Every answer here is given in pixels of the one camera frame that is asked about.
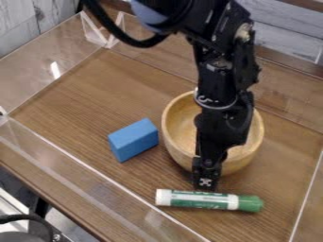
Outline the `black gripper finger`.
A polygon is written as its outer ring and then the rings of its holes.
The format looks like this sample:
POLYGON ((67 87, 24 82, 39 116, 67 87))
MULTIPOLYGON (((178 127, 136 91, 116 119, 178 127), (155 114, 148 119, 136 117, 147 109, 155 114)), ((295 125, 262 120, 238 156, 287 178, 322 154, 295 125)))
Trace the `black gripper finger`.
POLYGON ((219 184, 220 172, 220 162, 214 163, 211 160, 202 160, 200 157, 195 157, 192 162, 192 180, 195 189, 215 191, 219 184))

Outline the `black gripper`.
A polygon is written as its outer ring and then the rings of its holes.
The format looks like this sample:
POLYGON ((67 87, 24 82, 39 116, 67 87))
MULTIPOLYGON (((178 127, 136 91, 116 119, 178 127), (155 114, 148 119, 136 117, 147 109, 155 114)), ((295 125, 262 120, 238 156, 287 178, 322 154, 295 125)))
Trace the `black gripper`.
POLYGON ((246 144, 254 116, 250 87, 259 81, 251 13, 236 0, 192 0, 187 35, 198 86, 195 164, 219 164, 246 144))

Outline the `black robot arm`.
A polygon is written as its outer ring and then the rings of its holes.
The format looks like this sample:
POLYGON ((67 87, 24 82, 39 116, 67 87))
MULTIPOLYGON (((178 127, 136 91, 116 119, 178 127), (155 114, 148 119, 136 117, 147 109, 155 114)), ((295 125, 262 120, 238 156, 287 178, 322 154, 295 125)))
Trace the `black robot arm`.
POLYGON ((194 48, 200 113, 195 117, 196 189, 214 191, 228 150, 246 144, 260 66, 251 13, 236 0, 132 0, 143 25, 158 34, 182 33, 194 48))

